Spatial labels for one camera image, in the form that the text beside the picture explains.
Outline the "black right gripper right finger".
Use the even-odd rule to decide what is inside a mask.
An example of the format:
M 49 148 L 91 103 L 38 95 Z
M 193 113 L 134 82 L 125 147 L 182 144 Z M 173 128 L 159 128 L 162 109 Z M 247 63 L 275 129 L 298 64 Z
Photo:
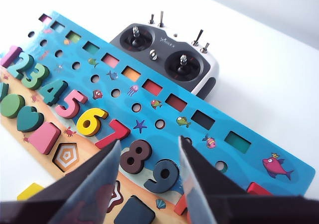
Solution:
M 232 208 L 246 192 L 180 137 L 180 175 L 193 224 L 239 224 Z

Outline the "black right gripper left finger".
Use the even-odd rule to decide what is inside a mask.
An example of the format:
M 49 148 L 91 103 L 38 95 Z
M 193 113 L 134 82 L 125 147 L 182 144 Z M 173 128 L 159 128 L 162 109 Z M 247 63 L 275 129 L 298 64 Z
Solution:
M 64 203 L 49 224 L 101 224 L 114 189 L 121 154 L 114 140 L 46 190 Z

